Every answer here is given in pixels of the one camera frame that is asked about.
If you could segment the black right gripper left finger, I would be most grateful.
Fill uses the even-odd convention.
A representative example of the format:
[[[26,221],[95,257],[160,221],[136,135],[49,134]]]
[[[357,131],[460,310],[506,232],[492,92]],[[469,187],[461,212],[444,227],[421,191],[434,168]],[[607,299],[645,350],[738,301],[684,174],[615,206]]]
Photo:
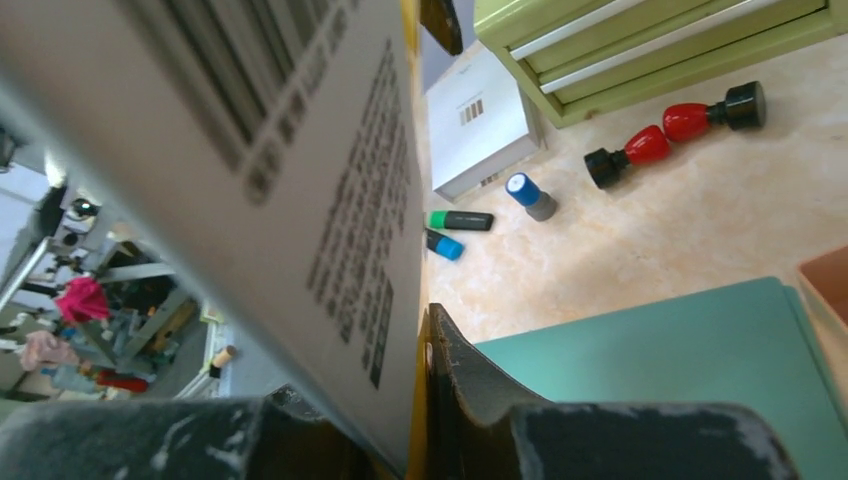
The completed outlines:
[[[1,425],[4,479],[368,479],[367,455],[299,394],[66,401]]]

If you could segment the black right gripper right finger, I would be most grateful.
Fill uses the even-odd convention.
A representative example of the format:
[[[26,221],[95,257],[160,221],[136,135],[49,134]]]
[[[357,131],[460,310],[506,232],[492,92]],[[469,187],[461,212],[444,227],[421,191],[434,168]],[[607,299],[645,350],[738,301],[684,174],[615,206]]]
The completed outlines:
[[[427,309],[431,479],[796,479],[774,430],[727,403],[557,403]]]

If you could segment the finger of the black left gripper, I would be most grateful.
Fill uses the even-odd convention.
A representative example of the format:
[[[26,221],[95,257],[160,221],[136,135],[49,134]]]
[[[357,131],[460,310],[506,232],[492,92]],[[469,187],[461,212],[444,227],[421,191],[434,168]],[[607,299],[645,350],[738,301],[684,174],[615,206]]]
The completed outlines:
[[[420,0],[419,23],[449,55],[463,52],[460,21],[453,0]]]

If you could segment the yellow plastic clip folder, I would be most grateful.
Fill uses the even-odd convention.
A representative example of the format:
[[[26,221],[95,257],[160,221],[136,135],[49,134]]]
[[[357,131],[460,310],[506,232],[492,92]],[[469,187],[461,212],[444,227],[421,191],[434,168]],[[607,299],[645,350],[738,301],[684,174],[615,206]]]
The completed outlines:
[[[5,1],[1,117],[410,467],[422,183],[398,1]]]

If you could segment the teal plastic folder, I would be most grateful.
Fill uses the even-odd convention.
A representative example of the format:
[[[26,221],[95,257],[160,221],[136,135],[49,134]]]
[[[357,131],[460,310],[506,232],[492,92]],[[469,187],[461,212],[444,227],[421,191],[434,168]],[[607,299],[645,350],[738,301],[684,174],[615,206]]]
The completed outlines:
[[[482,342],[559,402],[729,402],[760,414],[806,479],[847,475],[847,414],[797,291],[766,277]]]

